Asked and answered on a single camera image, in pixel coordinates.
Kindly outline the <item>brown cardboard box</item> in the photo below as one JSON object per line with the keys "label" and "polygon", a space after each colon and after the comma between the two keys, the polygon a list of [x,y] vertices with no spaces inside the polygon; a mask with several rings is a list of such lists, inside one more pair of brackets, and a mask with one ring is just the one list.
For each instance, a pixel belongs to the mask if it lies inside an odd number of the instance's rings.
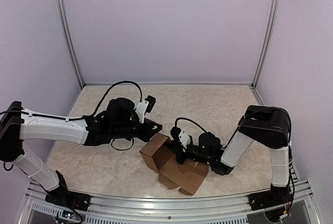
{"label": "brown cardboard box", "polygon": [[181,194],[193,196],[206,179],[207,164],[186,160],[176,161],[176,155],[167,148],[171,144],[168,136],[157,133],[140,150],[148,168],[158,174],[158,181],[169,190],[177,189]]}

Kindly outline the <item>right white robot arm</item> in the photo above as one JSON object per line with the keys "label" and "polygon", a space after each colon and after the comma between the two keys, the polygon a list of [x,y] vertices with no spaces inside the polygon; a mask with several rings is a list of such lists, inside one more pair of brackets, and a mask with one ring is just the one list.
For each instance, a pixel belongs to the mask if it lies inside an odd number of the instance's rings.
{"label": "right white robot arm", "polygon": [[187,159],[208,164],[218,175],[228,175],[253,142],[268,148],[270,153],[273,189],[266,194],[266,201],[277,205],[286,195],[290,183],[289,168],[292,163],[289,113],[278,107],[248,106],[235,131],[225,146],[213,133],[203,130],[198,144],[192,136],[174,125],[170,131],[172,140],[165,146],[175,154],[176,161],[183,164]]}

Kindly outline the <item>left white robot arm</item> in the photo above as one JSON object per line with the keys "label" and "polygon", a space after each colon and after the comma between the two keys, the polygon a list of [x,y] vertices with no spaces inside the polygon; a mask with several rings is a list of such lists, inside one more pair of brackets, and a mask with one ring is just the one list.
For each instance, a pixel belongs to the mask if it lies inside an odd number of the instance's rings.
{"label": "left white robot arm", "polygon": [[1,113],[1,161],[17,166],[28,177],[52,192],[59,204],[66,206],[73,200],[62,174],[50,169],[24,143],[30,139],[65,141],[96,147],[116,139],[143,142],[162,130],[162,125],[145,117],[153,108],[148,100],[137,106],[125,98],[109,101],[106,110],[97,115],[79,118],[45,115],[23,108],[14,101]]}

